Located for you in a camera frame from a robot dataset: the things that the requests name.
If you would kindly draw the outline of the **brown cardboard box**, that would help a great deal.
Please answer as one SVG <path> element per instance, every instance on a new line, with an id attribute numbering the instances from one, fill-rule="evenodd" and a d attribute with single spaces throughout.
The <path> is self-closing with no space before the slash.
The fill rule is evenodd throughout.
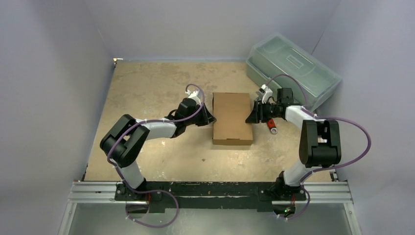
<path id="1" fill-rule="evenodd" d="M 246 123 L 251 113 L 249 93 L 213 93 L 212 142 L 214 145 L 248 146 L 254 141 L 253 128 Z"/>

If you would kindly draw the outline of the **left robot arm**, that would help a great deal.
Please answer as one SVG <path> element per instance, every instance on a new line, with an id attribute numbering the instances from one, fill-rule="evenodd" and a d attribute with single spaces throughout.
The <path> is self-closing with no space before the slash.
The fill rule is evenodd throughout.
<path id="1" fill-rule="evenodd" d="M 206 106 L 195 98 L 184 98 L 177 109 L 161 119 L 135 119 L 129 114 L 122 115 L 101 140 L 99 147 L 107 161 L 115 167 L 127 187 L 127 194 L 133 200 L 142 199 L 147 191 L 146 179 L 136 161 L 142 147 L 148 140 L 176 138 L 188 126 L 206 126 L 216 118 Z"/>

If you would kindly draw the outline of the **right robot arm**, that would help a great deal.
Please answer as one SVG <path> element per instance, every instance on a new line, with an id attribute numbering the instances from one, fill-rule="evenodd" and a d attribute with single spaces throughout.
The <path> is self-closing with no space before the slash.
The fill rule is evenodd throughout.
<path id="1" fill-rule="evenodd" d="M 290 88 L 281 88 L 274 99 L 273 91 L 262 85 L 257 92 L 253 109 L 245 122 L 266 123 L 274 118 L 282 118 L 300 131 L 299 160 L 288 170 L 282 171 L 276 182 L 264 190 L 268 196 L 287 199 L 302 189 L 304 181 L 317 170 L 338 164 L 341 160 L 340 128 L 335 120 L 320 119 L 294 102 Z"/>

